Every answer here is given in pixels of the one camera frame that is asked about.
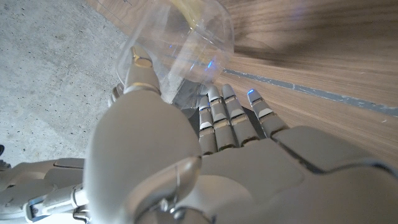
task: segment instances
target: concrete floor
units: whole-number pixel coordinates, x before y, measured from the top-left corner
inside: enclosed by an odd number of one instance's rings
[[[3,0],[0,27],[0,159],[83,157],[126,36],[84,0]]]

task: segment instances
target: wooden surface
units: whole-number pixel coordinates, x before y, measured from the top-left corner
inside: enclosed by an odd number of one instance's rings
[[[87,1],[126,34],[144,2]],[[246,107],[246,92],[256,88],[288,125],[322,129],[398,167],[398,117],[239,76],[248,73],[396,109],[396,0],[220,2],[233,18],[235,55],[227,69],[236,72],[221,74],[218,87],[231,84]]]

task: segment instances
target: robotic hand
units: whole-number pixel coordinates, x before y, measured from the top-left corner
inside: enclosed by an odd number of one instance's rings
[[[59,214],[82,223],[398,220],[395,168],[317,129],[289,128],[256,90],[248,92],[252,119],[229,85],[200,100],[198,141],[183,113],[161,100],[149,56],[132,53],[84,171],[81,159],[4,168],[0,222]]]

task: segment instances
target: wooden panel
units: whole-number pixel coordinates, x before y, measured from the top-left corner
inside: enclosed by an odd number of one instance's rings
[[[87,1],[125,34],[145,2]],[[396,0],[220,2],[234,22],[235,55],[228,69],[398,106]],[[335,134],[398,167],[397,117],[227,73],[216,84],[224,83],[246,107],[246,92],[256,88],[290,126]]]
[[[316,96],[223,73],[216,86],[229,83],[241,104],[250,108],[246,93],[255,88],[290,126],[307,125],[365,148],[398,167],[398,118]]]
[[[220,0],[231,13],[228,68],[398,106],[396,0]]]

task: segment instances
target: transparent cup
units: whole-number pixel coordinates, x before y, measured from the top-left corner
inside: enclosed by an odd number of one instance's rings
[[[233,54],[231,16],[215,0],[152,0],[137,5],[138,21],[116,62],[118,77],[125,83],[132,62],[130,48],[140,45],[152,59],[162,99],[189,117],[198,97]]]

